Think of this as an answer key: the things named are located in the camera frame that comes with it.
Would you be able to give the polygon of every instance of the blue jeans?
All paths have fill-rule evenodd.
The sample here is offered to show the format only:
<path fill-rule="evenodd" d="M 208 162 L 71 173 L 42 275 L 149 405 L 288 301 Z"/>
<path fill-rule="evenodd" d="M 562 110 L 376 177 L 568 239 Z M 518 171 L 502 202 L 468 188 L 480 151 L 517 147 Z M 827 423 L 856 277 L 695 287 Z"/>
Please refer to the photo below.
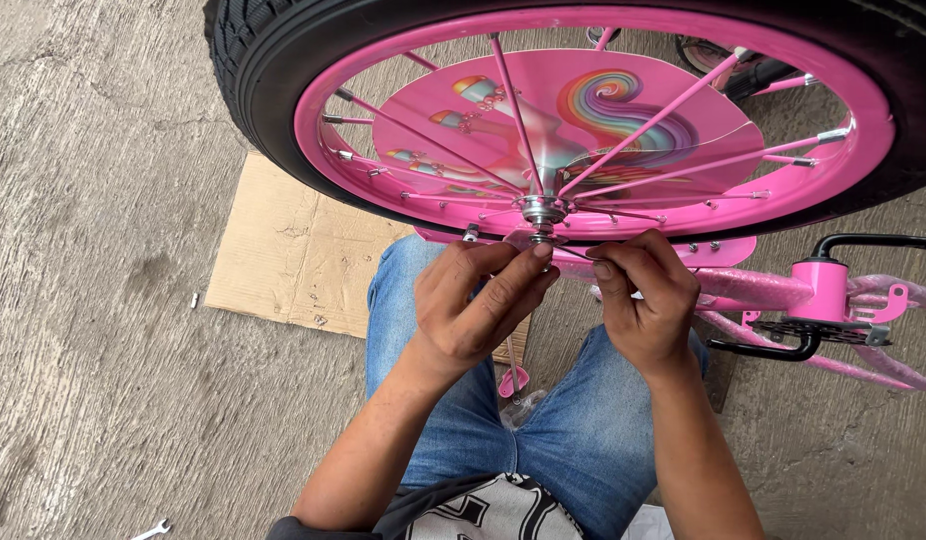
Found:
<path fill-rule="evenodd" d="M 408 236 L 389 247 L 370 285 L 367 398 L 416 331 L 413 281 L 443 246 Z M 707 362 L 695 333 L 690 346 Z M 464 374 L 437 403 L 402 485 L 418 489 L 480 473 L 529 475 L 589 538 L 618 540 L 656 486 L 649 389 L 599 325 L 576 363 L 518 429 L 499 421 L 493 359 Z"/>

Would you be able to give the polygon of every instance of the bicycle wheel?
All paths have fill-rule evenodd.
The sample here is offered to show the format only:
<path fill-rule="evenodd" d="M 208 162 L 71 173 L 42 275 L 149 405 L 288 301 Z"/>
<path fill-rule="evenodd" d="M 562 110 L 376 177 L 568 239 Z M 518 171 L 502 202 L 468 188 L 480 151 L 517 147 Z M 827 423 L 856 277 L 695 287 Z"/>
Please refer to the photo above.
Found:
<path fill-rule="evenodd" d="M 223 0 L 206 7 L 207 38 L 232 117 L 261 152 L 326 195 L 434 231 L 477 223 L 500 240 L 536 221 L 562 222 L 570 245 L 651 226 L 722 240 L 926 185 L 926 2 L 626 4 Z M 707 78 L 583 48 L 592 26 L 733 43 L 811 73 L 785 83 L 818 81 L 846 115 L 766 144 Z M 514 46 L 547 31 L 581 48 Z M 474 41 L 476 57 L 425 59 Z M 371 99 L 383 86 L 396 91 Z M 751 178 L 767 161 L 775 170 Z"/>

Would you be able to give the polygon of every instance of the black tire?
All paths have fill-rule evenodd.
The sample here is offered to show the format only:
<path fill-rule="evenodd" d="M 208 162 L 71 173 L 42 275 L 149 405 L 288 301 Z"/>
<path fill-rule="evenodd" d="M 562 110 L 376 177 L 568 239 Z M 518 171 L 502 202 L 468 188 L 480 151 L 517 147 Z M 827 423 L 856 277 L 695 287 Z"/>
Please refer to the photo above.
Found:
<path fill-rule="evenodd" d="M 854 63 L 880 85 L 889 101 L 897 128 L 893 146 L 883 162 L 851 188 L 789 215 L 670 240 L 723 240 L 802 227 L 926 186 L 926 0 L 870 0 L 865 6 L 851 0 L 832 0 L 818 2 L 811 9 L 799 3 L 752 0 L 589 3 L 692 10 L 774 27 L 824 45 Z M 315 190 L 373 214 L 461 235 L 461 229 L 364 201 L 325 178 L 306 160 L 293 136 L 297 101 L 325 68 L 384 37 L 445 19 L 565 4 L 566 0 L 210 0 L 206 5 L 207 39 L 233 121 L 286 172 Z"/>
<path fill-rule="evenodd" d="M 676 56 L 683 61 L 682 68 L 686 68 L 690 73 L 695 73 L 697 77 L 706 75 L 706 71 L 697 68 L 693 62 L 689 61 L 689 56 L 686 55 L 686 50 L 683 48 L 683 37 L 681 35 L 673 35 L 673 45 L 676 46 Z"/>

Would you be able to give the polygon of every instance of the finger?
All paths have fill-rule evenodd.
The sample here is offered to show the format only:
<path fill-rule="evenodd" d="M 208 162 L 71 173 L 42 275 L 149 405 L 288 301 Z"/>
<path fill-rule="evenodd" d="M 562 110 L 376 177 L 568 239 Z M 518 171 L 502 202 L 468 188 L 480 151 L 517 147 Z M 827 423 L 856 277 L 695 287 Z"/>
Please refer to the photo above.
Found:
<path fill-rule="evenodd" d="M 553 244 L 548 242 L 541 242 L 520 253 L 486 283 L 460 314 L 461 328 L 469 329 L 477 336 L 489 336 L 552 259 Z"/>
<path fill-rule="evenodd" d="M 626 272 L 626 277 L 639 289 L 650 307 L 668 297 L 675 285 L 646 250 L 606 243 L 587 251 L 587 255 L 611 261 Z"/>
<path fill-rule="evenodd" d="M 633 305 L 633 287 L 626 274 L 611 260 L 597 261 L 592 264 L 592 273 L 596 275 L 596 284 L 603 295 L 603 319 L 627 320 L 633 317 L 636 309 Z"/>
<path fill-rule="evenodd" d="M 673 249 L 669 240 L 662 235 L 662 232 L 655 228 L 648 228 L 633 238 L 623 243 L 624 246 L 643 249 L 649 251 L 653 259 L 660 264 L 661 268 L 671 278 L 682 278 L 689 270 L 686 269 L 680 256 Z"/>
<path fill-rule="evenodd" d="M 441 296 L 452 299 L 461 311 L 466 305 L 469 293 L 479 283 L 480 277 L 505 267 L 517 255 L 519 250 L 506 242 L 481 244 L 472 249 L 459 251 L 452 263 L 445 267 L 433 268 L 432 278 L 439 280 L 436 288 L 440 289 Z"/>
<path fill-rule="evenodd" d="M 529 286 L 523 291 L 519 300 L 503 315 L 496 330 L 493 331 L 493 349 L 513 333 L 519 323 L 542 304 L 542 299 L 560 276 L 560 269 L 550 266 L 549 270 L 533 278 Z"/>
<path fill-rule="evenodd" d="M 465 242 L 463 240 L 456 240 L 455 242 L 447 244 L 445 249 L 440 252 L 428 266 L 422 269 L 422 272 L 420 272 L 420 275 L 416 278 L 414 290 L 431 291 L 443 279 L 446 270 L 450 265 L 454 264 L 459 254 L 485 245 L 486 244 L 477 242 Z"/>

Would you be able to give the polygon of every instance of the cardboard sheet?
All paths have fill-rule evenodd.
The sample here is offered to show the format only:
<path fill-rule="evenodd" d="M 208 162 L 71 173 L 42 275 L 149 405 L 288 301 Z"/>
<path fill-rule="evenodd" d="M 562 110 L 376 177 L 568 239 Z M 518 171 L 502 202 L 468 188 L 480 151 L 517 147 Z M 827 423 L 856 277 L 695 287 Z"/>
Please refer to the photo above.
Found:
<path fill-rule="evenodd" d="M 334 201 L 263 154 L 246 157 L 206 291 L 210 308 L 366 337 L 379 256 L 409 225 Z M 522 363 L 529 317 L 513 334 Z M 505 343 L 493 353 L 508 362 Z"/>

